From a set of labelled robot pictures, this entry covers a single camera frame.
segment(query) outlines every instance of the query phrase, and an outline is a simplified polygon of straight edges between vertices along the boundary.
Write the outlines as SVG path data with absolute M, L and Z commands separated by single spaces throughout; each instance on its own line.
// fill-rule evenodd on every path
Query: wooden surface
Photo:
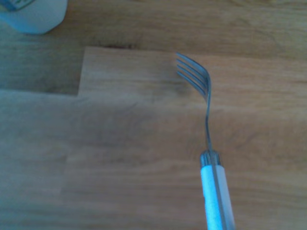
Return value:
M 307 65 L 191 57 L 237 229 L 305 230 Z M 205 229 L 205 104 L 174 58 L 90 47 L 78 96 L 0 91 L 0 229 Z
M 0 22 L 0 88 L 77 94 L 85 46 L 307 60 L 304 0 L 70 0 L 45 36 Z

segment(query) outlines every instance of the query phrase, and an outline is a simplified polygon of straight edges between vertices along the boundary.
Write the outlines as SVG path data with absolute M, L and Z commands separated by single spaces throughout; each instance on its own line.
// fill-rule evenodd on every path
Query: blue fork handle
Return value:
M 204 166 L 201 169 L 202 189 L 205 198 L 208 230 L 235 230 L 235 220 L 232 212 L 225 170 L 221 165 L 216 165 L 215 169 L 217 172 L 219 189 L 216 189 L 215 187 L 216 183 L 214 181 L 212 165 Z M 221 215 L 220 213 L 217 194 L 218 190 L 220 191 L 221 202 L 223 204 L 222 212 L 224 215 Z M 226 229 L 223 228 L 223 216 L 225 218 Z

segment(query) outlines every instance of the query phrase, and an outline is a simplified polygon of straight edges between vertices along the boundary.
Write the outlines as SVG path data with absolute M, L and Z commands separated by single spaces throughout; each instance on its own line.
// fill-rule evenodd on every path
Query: wooden plank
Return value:
M 203 229 L 201 97 L 174 54 L 86 49 L 78 96 L 0 92 L 2 229 Z M 237 229 L 305 229 L 307 67 L 192 56 Z
M 45 36 L 0 22 L 0 88 L 76 94 L 85 46 L 307 60 L 306 4 L 243 0 L 69 1 Z

